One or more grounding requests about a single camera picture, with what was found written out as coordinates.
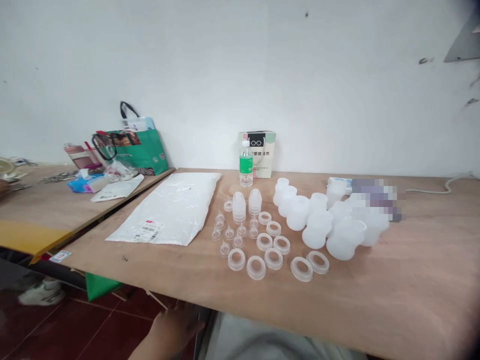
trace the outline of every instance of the white plastic bag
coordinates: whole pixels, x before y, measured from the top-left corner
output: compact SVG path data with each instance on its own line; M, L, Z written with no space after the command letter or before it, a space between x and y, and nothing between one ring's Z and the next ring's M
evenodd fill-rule
M187 246L204 226L220 176L217 172L170 175L106 240Z

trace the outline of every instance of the red tile floor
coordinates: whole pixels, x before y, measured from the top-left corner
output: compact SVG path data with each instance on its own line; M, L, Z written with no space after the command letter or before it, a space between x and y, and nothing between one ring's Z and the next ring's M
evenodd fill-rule
M112 294L93 302L81 290L63 286L65 299L53 306L23 306L18 293L0 291L0 359L128 359L164 308L135 288L128 301ZM167 307L175 299L158 295ZM192 360L195 339L181 360Z

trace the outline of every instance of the water bottle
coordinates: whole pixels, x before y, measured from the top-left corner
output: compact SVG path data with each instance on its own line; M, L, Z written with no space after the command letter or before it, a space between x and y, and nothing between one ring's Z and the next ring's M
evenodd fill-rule
M254 183L254 155L250 150L250 141L241 142L240 152L240 185L242 188L249 188Z

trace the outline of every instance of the green bottle label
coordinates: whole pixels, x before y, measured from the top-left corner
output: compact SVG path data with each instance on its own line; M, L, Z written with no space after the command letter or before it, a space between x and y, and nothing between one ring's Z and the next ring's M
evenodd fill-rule
M240 172L242 174L251 174L254 172L254 158L240 159Z

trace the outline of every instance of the pink bottle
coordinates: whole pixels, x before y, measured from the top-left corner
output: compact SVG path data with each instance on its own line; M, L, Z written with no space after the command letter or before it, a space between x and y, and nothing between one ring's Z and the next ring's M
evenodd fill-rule
M63 149L70 159L79 169L85 169L94 165L88 152L81 145L72 145L71 143L63 144Z

